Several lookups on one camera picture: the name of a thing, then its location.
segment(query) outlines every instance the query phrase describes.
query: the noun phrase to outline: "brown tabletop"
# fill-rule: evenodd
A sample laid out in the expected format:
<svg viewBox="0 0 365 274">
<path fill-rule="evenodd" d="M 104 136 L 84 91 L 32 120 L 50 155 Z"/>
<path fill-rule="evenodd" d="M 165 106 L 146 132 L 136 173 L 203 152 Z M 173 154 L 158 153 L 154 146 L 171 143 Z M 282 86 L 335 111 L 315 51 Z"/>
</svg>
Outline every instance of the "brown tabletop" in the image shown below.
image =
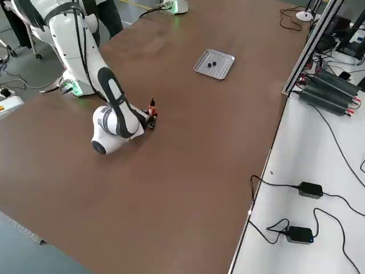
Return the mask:
<svg viewBox="0 0 365 274">
<path fill-rule="evenodd" d="M 131 103 L 155 98 L 154 132 L 102 156 L 103 104 L 39 95 L 0 122 L 0 210 L 97 273 L 226 274 L 306 31 L 274 0 L 190 0 L 150 14 L 102 55 Z M 223 81 L 193 71 L 206 49 L 236 57 Z"/>
</svg>

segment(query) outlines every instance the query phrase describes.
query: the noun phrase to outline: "white device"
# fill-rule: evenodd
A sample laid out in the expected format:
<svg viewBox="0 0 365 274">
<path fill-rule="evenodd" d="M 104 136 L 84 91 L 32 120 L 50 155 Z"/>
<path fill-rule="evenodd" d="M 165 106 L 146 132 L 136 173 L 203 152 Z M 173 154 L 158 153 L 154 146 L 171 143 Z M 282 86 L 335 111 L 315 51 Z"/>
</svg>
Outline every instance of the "white device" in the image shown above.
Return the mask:
<svg viewBox="0 0 365 274">
<path fill-rule="evenodd" d="M 302 22 L 310 22 L 313 20 L 313 15 L 309 11 L 300 11 L 296 14 L 296 17 Z"/>
<path fill-rule="evenodd" d="M 24 101 L 22 100 L 22 98 L 15 95 L 8 97 L 3 101 L 0 101 L 0 119 L 8 116 L 10 113 L 20 108 L 22 105 L 24 105 Z"/>
<path fill-rule="evenodd" d="M 164 0 L 163 6 L 169 8 L 165 11 L 169 14 L 182 14 L 189 10 L 188 0 Z"/>
<path fill-rule="evenodd" d="M 132 106 L 114 73 L 105 64 L 90 32 L 95 16 L 85 16 L 72 0 L 12 0 L 14 10 L 35 35 L 55 46 L 64 67 L 62 89 L 76 96 L 98 92 L 108 102 L 93 115 L 93 148 L 101 154 L 117 150 L 144 133 L 150 116 Z"/>
</svg>

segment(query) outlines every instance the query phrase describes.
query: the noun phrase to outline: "white robotic arm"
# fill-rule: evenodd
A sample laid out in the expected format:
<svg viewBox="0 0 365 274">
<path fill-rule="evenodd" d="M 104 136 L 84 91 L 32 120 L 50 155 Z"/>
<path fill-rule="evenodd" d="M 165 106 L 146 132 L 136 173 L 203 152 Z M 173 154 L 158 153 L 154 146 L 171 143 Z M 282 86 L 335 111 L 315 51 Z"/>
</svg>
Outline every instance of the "white robotic arm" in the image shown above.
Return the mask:
<svg viewBox="0 0 365 274">
<path fill-rule="evenodd" d="M 64 86 L 99 92 L 109 106 L 99 107 L 94 115 L 92 146 L 101 154 L 117 150 L 123 143 L 144 133 L 151 118 L 132 106 L 114 73 L 105 64 L 76 2 L 57 0 L 12 0 L 19 16 L 33 28 L 49 28 L 54 45 L 66 67 Z"/>
</svg>

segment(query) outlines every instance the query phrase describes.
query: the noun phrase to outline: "power adapter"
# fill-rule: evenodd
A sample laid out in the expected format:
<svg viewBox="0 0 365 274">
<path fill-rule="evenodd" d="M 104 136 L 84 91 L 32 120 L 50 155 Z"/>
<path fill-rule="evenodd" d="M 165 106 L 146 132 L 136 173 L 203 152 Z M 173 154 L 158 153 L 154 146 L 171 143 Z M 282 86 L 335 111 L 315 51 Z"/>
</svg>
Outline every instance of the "power adapter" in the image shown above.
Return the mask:
<svg viewBox="0 0 365 274">
<path fill-rule="evenodd" d="M 299 195 L 303 197 L 319 199 L 323 196 L 323 189 L 319 184 L 302 182 L 299 186 L 297 186 L 297 188 Z"/>
<path fill-rule="evenodd" d="M 313 233 L 310 228 L 290 226 L 287 231 L 283 232 L 289 243 L 311 244 L 314 241 Z"/>
</svg>

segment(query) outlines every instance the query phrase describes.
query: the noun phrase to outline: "gray floor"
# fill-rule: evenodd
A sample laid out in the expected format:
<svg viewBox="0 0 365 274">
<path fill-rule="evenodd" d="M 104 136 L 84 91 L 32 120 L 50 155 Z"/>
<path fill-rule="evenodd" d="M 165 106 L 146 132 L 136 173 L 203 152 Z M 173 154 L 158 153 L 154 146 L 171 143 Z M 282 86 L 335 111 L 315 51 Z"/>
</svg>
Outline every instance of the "gray floor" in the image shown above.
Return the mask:
<svg viewBox="0 0 365 274">
<path fill-rule="evenodd" d="M 139 0 L 138 3 L 146 6 L 154 6 L 155 0 Z M 128 27 L 138 19 L 145 9 L 122 3 L 116 0 L 116 4 L 121 15 L 124 27 Z M 0 33 L 8 29 L 9 23 L 5 16 L 0 12 Z M 108 40 L 108 32 L 104 26 L 101 27 L 101 41 Z M 12 48 L 19 45 L 12 31 L 0 34 Z M 17 58 L 11 58 L 7 64 L 7 71 L 10 74 L 20 74 L 28 84 L 34 87 L 44 86 L 59 77 L 63 70 L 52 48 L 38 40 L 36 49 L 43 56 L 42 60 L 36 60 L 31 50 L 27 48 L 16 49 Z M 0 48 L 0 57 L 6 56 L 6 50 Z M 0 74 L 0 83 L 17 79 L 18 76 L 7 75 L 5 72 Z M 21 82 L 9 83 L 10 87 L 22 87 Z M 31 100 L 38 94 L 37 89 L 26 88 L 25 90 L 14 88 L 18 96 L 25 102 Z M 18 232 L 7 221 L 0 218 L 0 273 L 1 274 L 91 274 L 84 266 L 75 262 L 57 248 L 46 244 L 37 245 L 29 240 L 24 234 Z"/>
</svg>

